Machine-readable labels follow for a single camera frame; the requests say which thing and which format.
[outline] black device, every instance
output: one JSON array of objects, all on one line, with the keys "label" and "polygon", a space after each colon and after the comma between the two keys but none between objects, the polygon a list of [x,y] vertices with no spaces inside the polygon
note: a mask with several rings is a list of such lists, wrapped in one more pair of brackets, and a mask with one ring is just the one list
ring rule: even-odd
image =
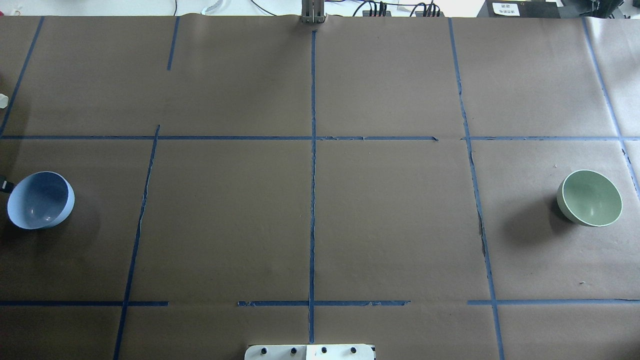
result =
[{"label": "black device", "polygon": [[6,180],[4,175],[0,175],[0,192],[11,193],[13,191],[13,183]]},{"label": "black device", "polygon": [[477,17],[540,17],[560,19],[556,3],[486,0]]}]

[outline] blue bowl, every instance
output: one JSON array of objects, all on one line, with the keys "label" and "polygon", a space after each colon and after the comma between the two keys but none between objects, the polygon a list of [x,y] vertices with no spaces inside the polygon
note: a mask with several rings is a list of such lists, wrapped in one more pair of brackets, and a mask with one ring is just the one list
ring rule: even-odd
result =
[{"label": "blue bowl", "polygon": [[25,177],[15,186],[7,212],[17,227],[47,229],[60,224],[71,213],[76,196],[61,175],[43,171]]}]

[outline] blue tape line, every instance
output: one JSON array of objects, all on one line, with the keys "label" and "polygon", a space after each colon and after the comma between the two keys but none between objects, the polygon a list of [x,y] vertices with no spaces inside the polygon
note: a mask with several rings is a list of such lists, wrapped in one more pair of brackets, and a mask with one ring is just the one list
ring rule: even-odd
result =
[{"label": "blue tape line", "polygon": [[173,63],[173,51],[175,50],[175,39],[178,37],[178,25],[180,25],[180,17],[175,18],[175,25],[173,26],[173,40],[171,40],[171,50],[169,51],[169,62],[166,64],[167,71],[171,71],[171,64]]},{"label": "blue tape line", "polygon": [[[5,300],[0,306],[122,306],[122,301]],[[168,301],[132,301],[129,306],[169,306]]]},{"label": "blue tape line", "polygon": [[120,343],[122,341],[122,332],[124,330],[125,320],[127,318],[127,307],[129,306],[129,295],[131,294],[131,283],[133,282],[133,272],[136,268],[136,256],[138,255],[138,245],[140,244],[140,234],[142,232],[142,218],[145,215],[147,207],[147,195],[149,190],[149,179],[151,178],[151,169],[154,166],[154,158],[156,156],[156,146],[158,143],[158,132],[160,125],[156,127],[156,135],[154,144],[151,146],[151,157],[149,159],[149,168],[147,169],[147,179],[145,180],[145,191],[142,195],[142,205],[140,206],[140,217],[138,217],[138,228],[136,230],[136,239],[133,243],[133,252],[131,254],[131,263],[129,264],[129,275],[127,277],[127,287],[124,291],[124,301],[122,302],[122,312],[120,313],[120,325],[118,326],[118,337],[116,338],[116,347],[113,352],[113,359],[117,360],[120,355]]},{"label": "blue tape line", "polygon": [[259,306],[309,306],[308,300],[299,301],[239,301],[239,307],[259,307]]},{"label": "blue tape line", "polygon": [[[640,299],[529,299],[529,300],[498,300],[498,305],[575,305],[575,304],[626,304],[640,305]],[[469,300],[467,305],[490,306],[491,300]]]},{"label": "blue tape line", "polygon": [[42,29],[42,23],[44,22],[44,16],[40,17],[40,22],[38,23],[38,27],[36,28],[35,34],[33,34],[33,39],[31,40],[31,46],[29,47],[29,51],[27,52],[27,56],[24,59],[24,63],[22,64],[22,70],[20,70],[20,75],[18,75],[18,81],[15,83],[15,88],[13,88],[13,94],[11,95],[11,99],[9,99],[9,104],[6,107],[4,113],[4,119],[2,121],[2,125],[0,126],[0,136],[4,133],[4,128],[6,127],[6,123],[9,121],[9,115],[11,114],[11,109],[13,109],[13,102],[15,101],[15,97],[18,95],[18,90],[20,89],[20,84],[22,84],[22,78],[24,77],[25,71],[27,71],[27,65],[29,65],[29,60],[31,59],[31,54],[33,54],[33,48],[36,46],[36,41],[38,41],[38,36],[40,35],[40,30]]},{"label": "blue tape line", "polygon": [[0,301],[0,306],[122,306],[122,301]]},{"label": "blue tape line", "polygon": [[317,140],[429,140],[439,141],[435,136],[318,136]]},{"label": "blue tape line", "polygon": [[615,136],[471,136],[471,140],[618,141]]},{"label": "blue tape line", "polygon": [[160,140],[311,140],[311,136],[165,135]]},{"label": "blue tape line", "polygon": [[[411,303],[409,300],[366,300],[366,301],[332,301],[315,300],[315,306],[405,306]],[[309,301],[239,301],[239,307],[260,306],[308,306]]]},{"label": "blue tape line", "polygon": [[168,301],[130,301],[129,306],[166,307],[166,306],[169,306],[169,302]]},{"label": "blue tape line", "polygon": [[92,135],[8,135],[5,140],[153,140],[153,136]]},{"label": "blue tape line", "polygon": [[316,301],[317,306],[405,306],[409,300]]},{"label": "blue tape line", "polygon": [[584,35],[587,38],[587,48],[589,49],[589,54],[591,55],[591,61],[596,69],[596,74],[598,75],[598,81],[600,82],[600,87],[602,88],[602,93],[604,95],[605,102],[607,103],[607,109],[609,109],[609,114],[611,115],[611,119],[613,120],[613,125],[616,128],[616,134],[618,135],[618,139],[620,140],[620,146],[622,148],[622,153],[625,157],[625,161],[627,162],[627,168],[629,169],[629,174],[631,175],[631,180],[634,183],[634,188],[636,188],[636,196],[640,200],[640,186],[638,185],[636,172],[634,171],[634,167],[631,165],[631,159],[629,159],[629,152],[627,151],[627,146],[625,145],[625,141],[622,137],[622,132],[620,131],[620,125],[618,124],[618,118],[616,117],[616,113],[613,111],[613,106],[611,105],[611,99],[609,98],[609,92],[607,91],[607,87],[604,85],[604,80],[602,79],[602,73],[600,72],[600,66],[598,65],[598,60],[596,59],[596,54],[593,52],[593,45],[591,44],[591,35],[589,35],[589,29],[587,28],[587,21],[583,17],[582,18],[582,28],[584,29]]},{"label": "blue tape line", "polygon": [[476,198],[476,209],[478,213],[478,219],[480,221],[480,228],[482,234],[482,244],[484,252],[484,265],[486,267],[486,277],[489,282],[489,293],[491,295],[492,309],[493,309],[493,325],[495,327],[495,338],[498,343],[498,353],[500,360],[504,360],[504,348],[502,346],[502,333],[500,331],[500,319],[498,317],[498,303],[495,300],[495,288],[493,287],[493,275],[491,271],[491,260],[489,258],[489,246],[486,241],[486,231],[484,229],[484,218],[482,213],[482,204],[480,203],[480,192],[478,190],[478,182],[476,176],[476,166],[473,159],[473,149],[471,147],[471,134],[469,131],[469,124],[467,121],[467,111],[465,110],[465,104],[462,101],[462,80],[460,78],[460,65],[458,63],[458,52],[456,51],[456,39],[453,33],[453,21],[448,18],[449,21],[449,36],[451,37],[451,51],[453,54],[453,63],[456,69],[456,80],[458,82],[458,96],[460,98],[460,111],[462,112],[462,118],[465,126],[465,139],[467,142],[467,153],[469,157],[469,166],[471,168],[471,180],[474,184],[474,196]]},{"label": "blue tape line", "polygon": [[309,343],[313,344],[316,301],[316,31],[311,32],[311,224],[309,236]]}]

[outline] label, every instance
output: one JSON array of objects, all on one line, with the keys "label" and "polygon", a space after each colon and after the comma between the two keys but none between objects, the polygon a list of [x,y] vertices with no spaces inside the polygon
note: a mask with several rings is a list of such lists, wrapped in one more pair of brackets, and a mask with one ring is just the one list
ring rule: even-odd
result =
[{"label": "label", "polygon": [[495,15],[520,16],[520,12],[518,11],[518,4],[493,3],[492,5]]}]

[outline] black cable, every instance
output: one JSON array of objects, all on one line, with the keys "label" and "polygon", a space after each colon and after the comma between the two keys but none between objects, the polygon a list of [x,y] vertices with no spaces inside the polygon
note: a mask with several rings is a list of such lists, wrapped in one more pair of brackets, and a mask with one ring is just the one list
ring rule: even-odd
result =
[{"label": "black cable", "polygon": [[371,14],[371,3],[375,4],[374,1],[364,1],[362,4],[360,4],[360,6],[358,6],[356,11],[353,12],[352,17],[354,17],[358,13],[358,10],[360,10],[360,8],[364,6],[364,4],[369,4],[369,13]]},{"label": "black cable", "polygon": [[270,12],[269,10],[267,10],[267,9],[265,9],[265,8],[263,8],[263,7],[261,7],[261,6],[260,6],[260,5],[258,5],[258,3],[256,3],[254,0],[251,0],[251,2],[252,2],[255,6],[258,6],[258,9],[262,10],[263,12],[266,12],[266,13],[268,13],[268,14],[270,14],[270,15],[273,15],[273,16],[278,16],[278,15],[276,15],[276,14],[274,14],[274,13]]},{"label": "black cable", "polygon": [[418,6],[420,6],[420,5],[425,6],[425,8],[426,8],[426,6],[427,6],[427,4],[425,4],[425,3],[417,3],[417,4],[413,7],[413,10],[411,10],[411,14],[409,14],[409,17],[412,17],[412,16],[413,16],[413,13],[415,13],[415,9],[417,9],[417,8],[418,8]]},{"label": "black cable", "polygon": [[433,9],[433,5],[435,5],[435,4],[433,3],[433,0],[431,0],[431,2],[429,3],[429,6],[426,9],[424,9],[423,16],[425,16],[425,17],[427,17],[427,16],[430,17],[431,16],[431,11]]},{"label": "black cable", "polygon": [[[367,3],[367,2],[369,2],[370,0],[355,0],[355,1],[364,1],[365,3]],[[389,3],[389,4],[387,4],[387,5],[394,5],[394,6],[414,6],[415,4],[394,4],[394,3]]]}]

